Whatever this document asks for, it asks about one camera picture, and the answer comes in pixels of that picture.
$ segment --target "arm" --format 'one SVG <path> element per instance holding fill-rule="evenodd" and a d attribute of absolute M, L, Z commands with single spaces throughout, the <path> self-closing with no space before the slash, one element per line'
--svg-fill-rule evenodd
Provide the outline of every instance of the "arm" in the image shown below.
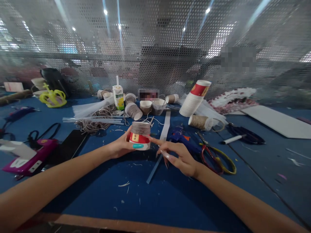
<path fill-rule="evenodd" d="M 222 200 L 253 232 L 308 232 L 303 227 L 281 214 L 268 204 L 235 186 L 203 164 L 195 161 L 184 144 L 164 142 L 154 138 L 150 140 L 160 148 L 162 153 L 175 167 L 186 176 L 193 176 L 209 188 Z M 179 157 L 169 155 L 174 151 Z"/>
<path fill-rule="evenodd" d="M 68 160 L 12 187 L 0 195 L 0 229 L 11 232 L 58 194 L 103 162 L 133 151 L 128 131 L 116 141 Z"/>

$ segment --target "yellow scissors handle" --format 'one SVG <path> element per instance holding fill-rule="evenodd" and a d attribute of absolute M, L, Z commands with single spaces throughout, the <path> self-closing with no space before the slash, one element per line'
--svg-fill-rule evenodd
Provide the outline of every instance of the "yellow scissors handle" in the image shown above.
<path fill-rule="evenodd" d="M 234 162 L 225 154 L 223 153 L 221 150 L 215 148 L 215 147 L 212 147 L 213 150 L 215 150 L 216 152 L 218 152 L 219 154 L 221 154 L 222 156 L 224 156 L 230 163 L 231 167 L 232 167 L 232 172 L 229 171 L 224 165 L 223 163 L 221 162 L 220 158 L 219 157 L 216 157 L 216 161 L 218 162 L 218 164 L 221 166 L 221 168 L 223 169 L 223 171 L 225 173 L 228 173 L 228 174 L 231 174 L 231 175 L 235 175 L 236 174 L 236 165 L 234 164 Z"/>

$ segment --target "white foam board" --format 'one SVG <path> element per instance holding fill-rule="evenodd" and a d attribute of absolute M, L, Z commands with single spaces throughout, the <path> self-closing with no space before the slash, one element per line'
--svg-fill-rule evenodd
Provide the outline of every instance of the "white foam board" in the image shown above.
<path fill-rule="evenodd" d="M 241 110 L 287 138 L 311 139 L 311 125 L 265 106 Z"/>

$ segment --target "stack of paper cups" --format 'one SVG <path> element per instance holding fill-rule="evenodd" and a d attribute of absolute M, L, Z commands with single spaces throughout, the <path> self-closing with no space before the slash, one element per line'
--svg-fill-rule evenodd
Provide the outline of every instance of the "stack of paper cups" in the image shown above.
<path fill-rule="evenodd" d="M 185 117 L 193 115 L 202 103 L 211 84 L 211 82 L 206 80 L 198 80 L 190 93 L 187 95 L 179 110 L 179 113 Z"/>

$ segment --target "black scissors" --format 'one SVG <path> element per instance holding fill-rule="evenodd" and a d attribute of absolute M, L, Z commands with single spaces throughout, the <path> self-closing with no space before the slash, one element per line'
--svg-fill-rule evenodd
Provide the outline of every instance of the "black scissors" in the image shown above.
<path fill-rule="evenodd" d="M 254 132 L 244 128 L 234 125 L 233 123 L 229 123 L 228 125 L 228 131 L 233 136 L 240 136 L 237 139 L 240 139 L 241 141 L 244 141 L 248 144 L 257 144 L 257 145 L 263 145 L 266 144 L 266 141 L 260 137 L 259 135 L 255 134 Z"/>

